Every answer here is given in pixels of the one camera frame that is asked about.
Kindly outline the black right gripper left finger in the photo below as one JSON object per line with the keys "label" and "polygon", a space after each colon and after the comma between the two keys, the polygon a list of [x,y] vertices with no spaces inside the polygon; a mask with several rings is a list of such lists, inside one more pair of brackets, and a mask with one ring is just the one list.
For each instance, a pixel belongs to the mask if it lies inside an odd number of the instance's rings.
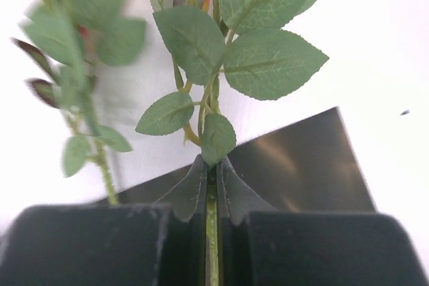
{"label": "black right gripper left finger", "polygon": [[160,285],[205,284],[207,174],[202,156],[197,155],[187,174],[154,202],[172,210]]}

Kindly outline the black wrapping paper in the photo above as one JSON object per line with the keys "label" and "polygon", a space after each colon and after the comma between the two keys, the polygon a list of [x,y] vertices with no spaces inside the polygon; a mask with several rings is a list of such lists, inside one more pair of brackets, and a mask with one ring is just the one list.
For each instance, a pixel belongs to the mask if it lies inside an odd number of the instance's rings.
{"label": "black wrapping paper", "polygon": [[243,143],[205,169],[228,167],[281,211],[376,210],[336,107]]}

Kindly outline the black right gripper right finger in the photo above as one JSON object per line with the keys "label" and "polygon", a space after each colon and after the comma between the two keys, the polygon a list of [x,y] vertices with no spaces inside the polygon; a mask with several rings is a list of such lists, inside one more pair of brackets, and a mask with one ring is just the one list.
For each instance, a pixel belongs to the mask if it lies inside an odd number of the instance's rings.
{"label": "black right gripper right finger", "polygon": [[239,177],[228,158],[216,166],[219,284],[252,285],[246,216],[276,209]]}

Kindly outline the pink rose bouquet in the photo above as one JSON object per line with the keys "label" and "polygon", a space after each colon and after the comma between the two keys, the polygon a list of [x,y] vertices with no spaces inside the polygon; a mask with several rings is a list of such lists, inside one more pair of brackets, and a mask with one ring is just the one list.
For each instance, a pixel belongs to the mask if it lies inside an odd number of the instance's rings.
{"label": "pink rose bouquet", "polygon": [[27,40],[14,40],[48,76],[29,79],[27,85],[61,112],[70,129],[62,152],[64,176],[95,164],[111,205],[119,199],[106,151],[127,153],[132,148],[120,132],[99,123],[93,94],[98,64],[128,65],[143,47],[145,21],[125,17],[124,4],[125,0],[40,0],[21,26]]}

